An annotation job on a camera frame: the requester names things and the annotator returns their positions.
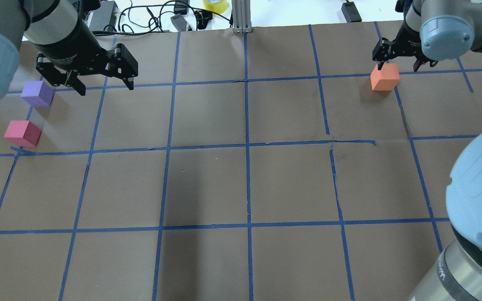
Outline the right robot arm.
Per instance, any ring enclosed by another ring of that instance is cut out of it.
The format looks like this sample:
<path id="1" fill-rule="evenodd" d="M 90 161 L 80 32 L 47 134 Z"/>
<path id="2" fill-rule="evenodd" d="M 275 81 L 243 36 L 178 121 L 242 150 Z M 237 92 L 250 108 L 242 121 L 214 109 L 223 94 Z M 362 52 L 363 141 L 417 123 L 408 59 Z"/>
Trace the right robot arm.
<path id="1" fill-rule="evenodd" d="M 482 3 L 470 0 L 398 0 L 403 13 L 396 38 L 381 38 L 372 52 L 376 71 L 388 60 L 413 56 L 413 70 L 482 53 Z M 457 158 L 446 188 L 454 241 L 408 296 L 409 301 L 482 301 L 482 134 Z"/>

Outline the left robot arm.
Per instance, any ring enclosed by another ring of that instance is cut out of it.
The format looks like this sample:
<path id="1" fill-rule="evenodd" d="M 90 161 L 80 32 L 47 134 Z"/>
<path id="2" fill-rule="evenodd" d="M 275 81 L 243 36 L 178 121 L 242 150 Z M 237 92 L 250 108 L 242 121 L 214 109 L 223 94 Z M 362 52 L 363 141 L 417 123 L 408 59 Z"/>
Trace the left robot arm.
<path id="1" fill-rule="evenodd" d="M 25 37 L 38 49 L 35 68 L 52 86 L 85 95 L 80 76 L 101 74 L 134 89 L 138 62 L 124 44 L 106 50 L 99 45 L 83 14 L 100 8 L 99 0 L 0 0 L 0 99 L 8 92 L 20 63 Z"/>

